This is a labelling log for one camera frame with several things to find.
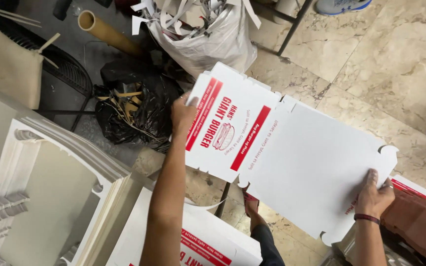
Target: hand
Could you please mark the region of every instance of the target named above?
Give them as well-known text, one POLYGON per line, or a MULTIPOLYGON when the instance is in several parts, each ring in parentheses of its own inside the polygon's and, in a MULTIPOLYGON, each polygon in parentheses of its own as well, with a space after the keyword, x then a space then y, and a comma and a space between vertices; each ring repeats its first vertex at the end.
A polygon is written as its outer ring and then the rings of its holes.
POLYGON ((172 135, 186 135, 188 130, 193 124, 193 120, 196 115, 196 105, 198 103, 198 98, 195 97, 190 101, 190 104, 186 106, 186 100, 190 92, 184 93, 180 98, 174 101, 172 104, 172 135))
POLYGON ((394 189, 390 179, 386 179, 384 186, 377 189, 378 173, 376 169, 370 169, 367 173, 366 185, 359 193, 356 207, 357 214, 370 215, 380 219, 381 214, 394 201, 394 189))

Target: burger illustration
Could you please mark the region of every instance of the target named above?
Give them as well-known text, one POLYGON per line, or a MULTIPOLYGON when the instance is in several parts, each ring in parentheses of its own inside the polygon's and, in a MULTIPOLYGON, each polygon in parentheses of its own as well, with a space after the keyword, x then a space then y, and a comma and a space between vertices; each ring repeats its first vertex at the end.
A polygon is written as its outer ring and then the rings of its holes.
POLYGON ((220 125, 218 131, 219 133, 216 134, 213 140, 213 147, 217 150, 224 150, 233 141, 234 127, 229 123, 223 123, 220 125))

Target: marble floor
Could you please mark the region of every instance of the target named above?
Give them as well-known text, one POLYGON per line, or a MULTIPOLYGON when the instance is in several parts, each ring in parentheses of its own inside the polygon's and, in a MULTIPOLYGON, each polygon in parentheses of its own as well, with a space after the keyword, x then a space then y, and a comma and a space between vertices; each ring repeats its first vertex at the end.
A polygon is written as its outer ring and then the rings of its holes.
MULTIPOLYGON (((291 25, 261 20, 260 30, 249 28, 251 39, 278 50, 291 25)), ((283 57, 259 50, 246 74, 398 147, 394 174, 426 188, 426 0, 373 0, 360 12, 334 17, 310 9, 283 57)), ((148 175, 162 161, 144 148, 134 168, 148 175)), ((187 172, 186 197, 200 205, 219 202, 224 181, 187 172)), ((223 213, 224 221, 249 233, 235 184, 223 213)), ((268 206, 261 203, 259 213, 287 266, 317 265, 328 252, 268 206)))

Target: wristband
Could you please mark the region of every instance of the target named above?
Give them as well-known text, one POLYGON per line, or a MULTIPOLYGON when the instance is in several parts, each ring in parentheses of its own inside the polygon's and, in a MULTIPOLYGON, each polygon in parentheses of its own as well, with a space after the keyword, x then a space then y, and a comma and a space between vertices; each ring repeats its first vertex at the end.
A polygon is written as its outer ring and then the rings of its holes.
POLYGON ((355 214, 355 221, 357 219, 369 220, 375 222, 376 224, 381 224, 381 221, 379 221, 379 219, 369 215, 355 214))

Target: red stripe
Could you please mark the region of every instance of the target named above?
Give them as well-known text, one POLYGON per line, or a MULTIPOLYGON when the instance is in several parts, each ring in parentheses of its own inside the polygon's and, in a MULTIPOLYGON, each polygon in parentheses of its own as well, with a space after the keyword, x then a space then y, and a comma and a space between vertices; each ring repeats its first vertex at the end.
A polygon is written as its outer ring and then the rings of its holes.
POLYGON ((182 229, 182 236, 184 236, 184 237, 192 240, 193 243, 195 243, 197 246, 203 248, 204 250, 210 252, 213 256, 215 256, 220 261, 226 263, 227 265, 231 264, 231 260, 228 257, 226 257, 225 255, 221 254, 216 249, 210 247, 210 245, 208 245, 205 242, 203 242, 202 240, 198 239, 196 236, 192 235, 187 230, 182 229))
POLYGON ((190 240, 182 237, 180 243, 186 245, 191 250, 197 252, 200 256, 206 258, 206 260, 208 260, 209 262, 213 263, 213 265, 215 265, 215 266, 225 266, 221 261, 217 260, 215 257, 211 256, 210 254, 206 253, 202 249, 200 249, 197 246, 195 246, 190 240))
POLYGON ((216 84, 216 79, 212 78, 210 80, 210 83, 208 84, 208 86, 206 87, 205 93, 203 94, 200 103, 198 104, 198 106, 196 107, 196 115, 195 115, 195 119, 193 120, 193 124, 190 127, 190 129, 188 130, 188 135, 186 137, 186 139, 188 140, 190 138, 190 134, 192 133, 192 128, 195 127, 198 117, 200 116, 200 114, 203 112, 203 107, 205 106, 206 100, 210 97, 211 92, 213 90, 213 87, 216 84))
POLYGON ((238 171, 238 169, 241 166, 242 161, 244 160, 244 157, 246 156, 247 152, 249 151, 249 148, 251 148, 252 142, 254 142, 254 139, 257 136, 257 133, 259 130, 261 130, 262 124, 266 120, 267 115, 269 115, 270 108, 267 106, 263 106, 261 112, 256 118, 256 121, 254 122, 254 126, 249 131, 248 137, 244 141, 239 154, 236 155, 236 158, 233 161, 233 164, 231 165, 231 169, 234 171, 238 171))
POLYGON ((210 109, 213 106, 214 101, 216 100, 216 96, 218 96, 218 93, 221 90, 221 87, 223 86, 223 82, 218 81, 215 84, 215 87, 213 88, 213 92, 211 93, 210 99, 208 99, 208 102, 204 106, 203 114, 198 119, 198 124, 195 126, 195 129, 192 131, 192 136, 190 137, 190 140, 188 140, 186 144, 186 150, 190 151, 192 149, 193 143, 195 143, 195 140, 198 136, 198 133, 202 129, 202 126, 205 122, 206 117, 210 113, 210 109))
POLYGON ((414 190, 413 188, 411 188, 411 187, 409 187, 409 186, 407 186, 407 185, 405 185, 405 184, 402 184, 402 183, 400 183, 399 181, 397 181, 397 180, 395 180, 395 179, 392 179, 391 181, 392 181, 392 183, 394 184, 394 187, 395 187, 396 189, 398 189, 398 190, 404 190, 404 189, 406 189, 406 190, 410 190, 410 191, 412 191, 413 193, 415 193, 415 194, 419 195, 420 197, 422 197, 422 198, 426 199, 426 196, 425 196, 425 195, 423 195, 422 193, 420 193, 419 191, 414 190))

